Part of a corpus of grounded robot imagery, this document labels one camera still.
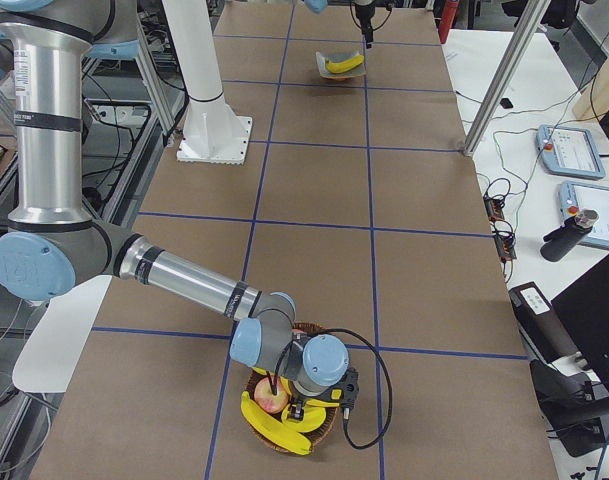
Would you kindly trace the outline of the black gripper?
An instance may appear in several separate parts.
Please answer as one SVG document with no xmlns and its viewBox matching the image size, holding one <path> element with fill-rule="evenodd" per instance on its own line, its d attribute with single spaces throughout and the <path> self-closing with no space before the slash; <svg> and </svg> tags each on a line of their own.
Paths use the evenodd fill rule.
<svg viewBox="0 0 609 480">
<path fill-rule="evenodd" d="M 317 395 L 302 393 L 295 387 L 294 382 L 288 381 L 287 385 L 292 392 L 289 406 L 291 414 L 296 419 L 301 418 L 301 411 L 306 404 L 324 408 L 338 407 L 342 410 L 343 419 L 348 420 L 359 394 L 358 379 L 358 371 L 354 367 L 349 367 L 335 385 Z"/>
<path fill-rule="evenodd" d="M 358 22 L 361 33 L 364 35 L 365 47 L 370 49 L 373 45 L 373 25 L 372 19 L 375 15 L 375 4 L 358 4 L 354 6 L 355 18 Z"/>
</svg>

